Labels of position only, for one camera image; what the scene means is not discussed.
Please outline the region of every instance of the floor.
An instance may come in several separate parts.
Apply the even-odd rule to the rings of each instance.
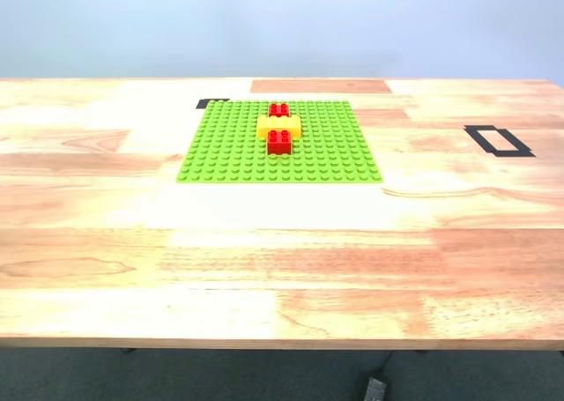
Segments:
[[[0,399],[362,400],[388,352],[2,348]],[[394,352],[390,401],[561,401],[558,352]]]

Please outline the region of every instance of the lego baseplate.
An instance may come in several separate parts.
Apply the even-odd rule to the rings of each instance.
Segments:
[[[271,154],[256,137],[258,116],[287,102],[301,118],[292,154]],[[177,182],[382,182],[347,101],[210,101]]]

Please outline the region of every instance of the lego brick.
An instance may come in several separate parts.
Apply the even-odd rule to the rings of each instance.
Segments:
[[[301,138],[301,118],[293,116],[267,116],[260,115],[256,121],[256,136],[266,138],[271,130],[287,130],[292,133],[292,137]]]
[[[290,108],[285,103],[281,103],[281,104],[272,103],[268,107],[268,116],[276,116],[276,117],[290,116]]]
[[[207,108],[210,101],[229,101],[229,99],[201,99],[196,108]]]
[[[292,155],[269,155],[256,122],[269,101],[210,102],[180,167],[177,182],[374,183],[380,171],[346,101],[290,100],[301,118]]]
[[[292,154],[292,135],[287,130],[271,130],[266,138],[268,154]]]

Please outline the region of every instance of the wooden table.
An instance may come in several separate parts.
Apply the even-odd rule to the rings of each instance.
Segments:
[[[177,184],[206,98],[349,100],[384,184]],[[0,183],[2,345],[564,349],[544,80],[4,80]]]

